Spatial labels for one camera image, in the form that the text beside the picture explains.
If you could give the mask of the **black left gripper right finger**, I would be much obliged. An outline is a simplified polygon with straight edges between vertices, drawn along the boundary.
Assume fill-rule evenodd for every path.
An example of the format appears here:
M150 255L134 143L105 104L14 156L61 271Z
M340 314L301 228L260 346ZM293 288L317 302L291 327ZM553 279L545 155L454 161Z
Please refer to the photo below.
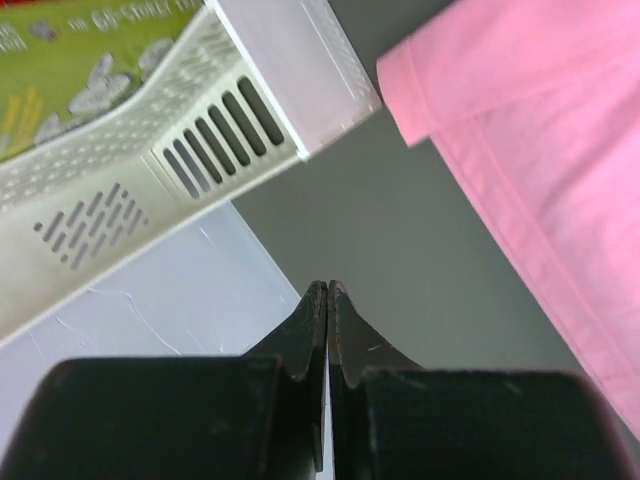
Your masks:
M329 283L327 348L334 476L371 479L375 438L369 426L366 375L379 370L421 370L358 313L344 284Z

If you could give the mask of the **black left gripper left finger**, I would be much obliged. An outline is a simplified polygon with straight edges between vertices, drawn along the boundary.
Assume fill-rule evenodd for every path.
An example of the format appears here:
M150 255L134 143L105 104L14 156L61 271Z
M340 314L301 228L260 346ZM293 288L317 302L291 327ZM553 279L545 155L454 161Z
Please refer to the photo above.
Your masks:
M241 357L240 473L317 473L324 460L327 284Z

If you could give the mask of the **pink t shirt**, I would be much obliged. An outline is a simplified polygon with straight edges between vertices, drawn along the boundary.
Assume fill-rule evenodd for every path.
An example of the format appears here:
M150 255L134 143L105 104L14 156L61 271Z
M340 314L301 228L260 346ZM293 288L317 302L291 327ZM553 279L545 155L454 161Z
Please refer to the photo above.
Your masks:
M639 5L457 1L379 58L597 387L639 428Z

